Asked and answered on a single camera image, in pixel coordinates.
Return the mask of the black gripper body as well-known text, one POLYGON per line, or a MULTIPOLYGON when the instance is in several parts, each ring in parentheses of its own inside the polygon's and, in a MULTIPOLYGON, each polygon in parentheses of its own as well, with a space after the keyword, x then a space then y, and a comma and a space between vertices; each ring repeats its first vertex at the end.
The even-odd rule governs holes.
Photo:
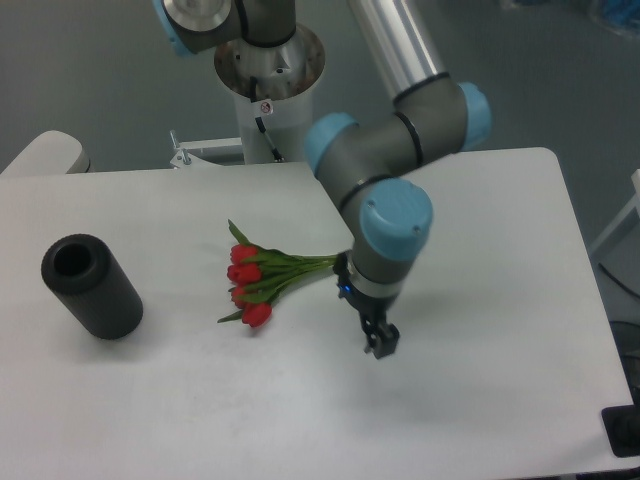
POLYGON ((338 254, 333 272, 337 276, 338 297, 345 299, 365 324, 387 323, 387 311, 400 293, 399 283, 378 284, 369 280, 356 268, 350 252, 338 254))

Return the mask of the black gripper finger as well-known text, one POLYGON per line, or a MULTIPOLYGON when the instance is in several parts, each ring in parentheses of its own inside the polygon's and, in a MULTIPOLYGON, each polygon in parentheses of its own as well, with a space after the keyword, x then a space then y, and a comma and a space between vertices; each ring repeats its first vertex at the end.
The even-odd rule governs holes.
POLYGON ((359 318, 360 318, 361 329, 366 337, 364 352, 366 354, 369 354, 373 352, 374 347, 376 345, 375 329, 367 314, 360 312, 359 318))
POLYGON ((369 348, 376 359, 382 359, 395 353, 399 339, 396 326, 383 321, 369 334, 369 348))

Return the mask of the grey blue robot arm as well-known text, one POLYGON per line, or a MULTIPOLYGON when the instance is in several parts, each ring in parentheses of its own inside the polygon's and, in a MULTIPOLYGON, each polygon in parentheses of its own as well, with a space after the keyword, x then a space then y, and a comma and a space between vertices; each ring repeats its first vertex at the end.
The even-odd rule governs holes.
POLYGON ((492 118, 475 85, 451 79, 413 2, 353 1, 350 9, 394 105, 367 127, 345 113, 313 118, 326 57, 294 2, 154 3, 176 53, 214 51, 244 161, 306 161, 325 189, 354 238, 335 268, 339 294, 359 313, 367 350, 383 358, 400 337, 387 311, 433 219, 428 195, 406 176, 484 141, 492 118))

